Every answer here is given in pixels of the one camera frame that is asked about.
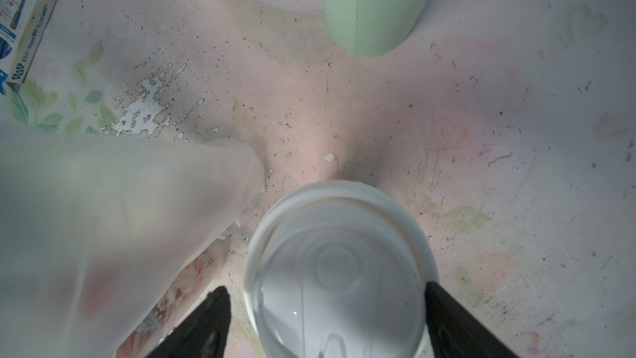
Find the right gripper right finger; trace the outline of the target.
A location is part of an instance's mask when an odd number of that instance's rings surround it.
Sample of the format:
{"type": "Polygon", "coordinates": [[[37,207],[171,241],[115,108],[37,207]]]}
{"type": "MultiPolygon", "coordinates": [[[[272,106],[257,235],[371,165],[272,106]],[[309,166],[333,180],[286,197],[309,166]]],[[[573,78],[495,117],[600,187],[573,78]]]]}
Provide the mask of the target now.
{"type": "Polygon", "coordinates": [[[439,283],[425,289],[426,324],[435,358],[517,358],[439,283]]]}

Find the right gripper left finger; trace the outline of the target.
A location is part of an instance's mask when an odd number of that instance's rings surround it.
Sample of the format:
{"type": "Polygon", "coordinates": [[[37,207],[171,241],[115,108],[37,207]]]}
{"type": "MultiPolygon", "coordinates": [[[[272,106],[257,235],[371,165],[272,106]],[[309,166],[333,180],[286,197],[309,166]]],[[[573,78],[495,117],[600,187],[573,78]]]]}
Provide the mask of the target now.
{"type": "Polygon", "coordinates": [[[222,358],[231,320],[230,294],[219,286],[147,358],[222,358]]]}

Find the red cup white lid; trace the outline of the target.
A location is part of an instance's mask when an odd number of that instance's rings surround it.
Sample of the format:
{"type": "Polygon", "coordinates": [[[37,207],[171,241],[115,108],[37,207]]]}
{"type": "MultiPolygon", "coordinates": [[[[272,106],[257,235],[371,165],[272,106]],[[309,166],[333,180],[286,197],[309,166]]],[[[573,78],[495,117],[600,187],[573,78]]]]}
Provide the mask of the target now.
{"type": "Polygon", "coordinates": [[[269,357],[418,357],[437,265],[418,223],[361,182],[287,194],[248,247],[243,301],[269,357]]]}

